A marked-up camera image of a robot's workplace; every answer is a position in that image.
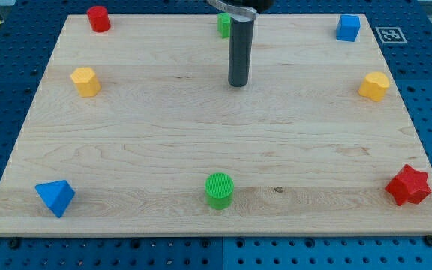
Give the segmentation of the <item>black robot arm end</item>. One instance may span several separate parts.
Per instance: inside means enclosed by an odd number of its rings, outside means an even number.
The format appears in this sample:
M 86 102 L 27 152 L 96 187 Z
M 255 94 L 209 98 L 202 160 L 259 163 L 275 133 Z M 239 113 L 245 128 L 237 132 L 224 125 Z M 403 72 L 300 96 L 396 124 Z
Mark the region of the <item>black robot arm end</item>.
M 273 6 L 275 0 L 244 0 L 244 5 L 255 9 L 259 14 Z

